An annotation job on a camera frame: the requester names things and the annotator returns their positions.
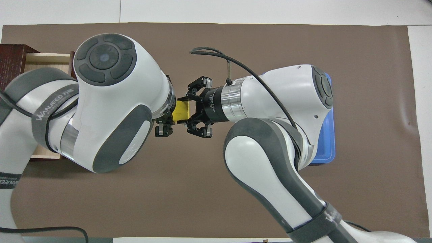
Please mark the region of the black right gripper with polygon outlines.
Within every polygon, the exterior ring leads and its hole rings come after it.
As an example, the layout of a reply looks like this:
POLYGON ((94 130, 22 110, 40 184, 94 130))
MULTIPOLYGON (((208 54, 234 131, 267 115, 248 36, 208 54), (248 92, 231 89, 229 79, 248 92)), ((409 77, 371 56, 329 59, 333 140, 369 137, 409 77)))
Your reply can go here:
POLYGON ((189 119, 178 120, 178 124, 185 124, 187 132, 199 137, 211 138, 213 135, 211 125, 226 121, 222 109, 223 86, 211 89, 212 79, 201 76, 188 85, 188 92, 184 97, 177 98, 177 101, 203 102, 201 108, 203 113, 195 113, 189 119))

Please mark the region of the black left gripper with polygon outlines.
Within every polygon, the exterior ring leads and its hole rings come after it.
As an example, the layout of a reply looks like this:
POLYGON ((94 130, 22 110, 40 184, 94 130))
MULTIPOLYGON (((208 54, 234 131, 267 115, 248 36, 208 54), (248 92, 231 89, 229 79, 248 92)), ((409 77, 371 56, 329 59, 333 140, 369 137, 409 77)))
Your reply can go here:
MULTIPOLYGON (((168 85, 170 89, 174 89, 171 78, 169 75, 166 75, 168 85)), ((175 121, 173 120, 173 114, 171 110, 166 110, 163 112, 161 117, 156 118, 156 127, 155 127, 155 136, 156 137, 168 137, 173 133, 172 126, 175 125, 175 121)))

